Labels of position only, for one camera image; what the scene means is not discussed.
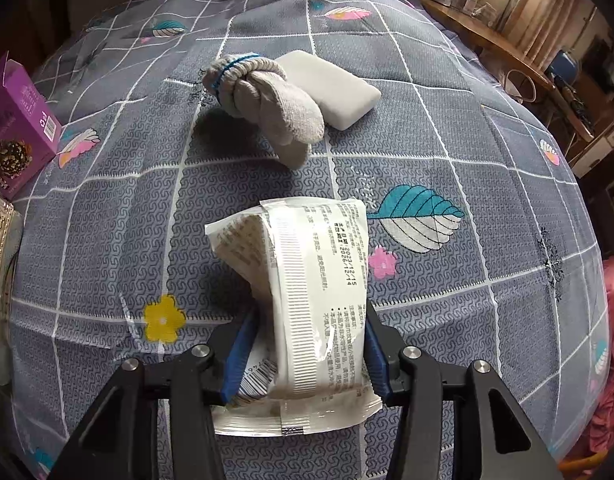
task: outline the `wooden table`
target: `wooden table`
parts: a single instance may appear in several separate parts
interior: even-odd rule
[[[442,23],[445,27],[454,30],[470,46],[475,45],[490,50],[506,62],[509,68],[521,70],[549,92],[556,88],[542,70],[532,64],[528,57],[509,43],[509,40],[487,27],[484,23],[463,14],[459,10],[445,7],[433,0],[420,1],[435,20]]]

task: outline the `bottle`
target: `bottle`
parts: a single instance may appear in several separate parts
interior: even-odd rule
[[[465,2],[464,7],[462,7],[462,12],[465,13],[467,16],[471,16],[473,14],[474,9],[476,8],[477,3],[478,0],[467,0]]]

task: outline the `metal screw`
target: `metal screw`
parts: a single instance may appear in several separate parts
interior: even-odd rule
[[[127,370],[128,372],[133,372],[136,368],[138,368],[138,359],[133,357],[122,363],[122,369]]]
[[[488,371],[491,370],[491,365],[487,363],[487,361],[483,361],[482,359],[477,359],[476,361],[474,361],[473,367],[476,369],[477,372],[481,374],[486,374]]]
[[[417,346],[405,346],[402,349],[402,355],[409,359],[418,359],[423,353]]]
[[[211,349],[207,345],[196,345],[191,349],[191,353],[196,357],[207,357]]]

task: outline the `bedspread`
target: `bedspread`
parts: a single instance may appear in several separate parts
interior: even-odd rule
[[[292,173],[200,80],[222,54],[295,49],[364,78],[382,99],[347,131],[328,128]],[[439,360],[491,362],[555,457],[577,439],[606,379],[608,322],[576,180],[545,127],[417,0],[128,0],[35,82],[64,125],[60,154],[14,201],[24,217],[14,418],[39,477],[123,359],[167,359],[252,306],[204,225],[291,195],[363,200],[368,295],[382,320]],[[401,203],[426,190],[452,206],[453,223],[446,208]],[[168,324],[159,342],[146,338],[148,304]],[[232,479],[379,478],[398,415],[218,442]],[[163,403],[158,460],[171,479],[167,423]]]

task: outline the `curtain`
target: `curtain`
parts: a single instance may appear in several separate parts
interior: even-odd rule
[[[580,0],[517,0],[500,24],[501,33],[533,64],[548,67],[564,45]]]

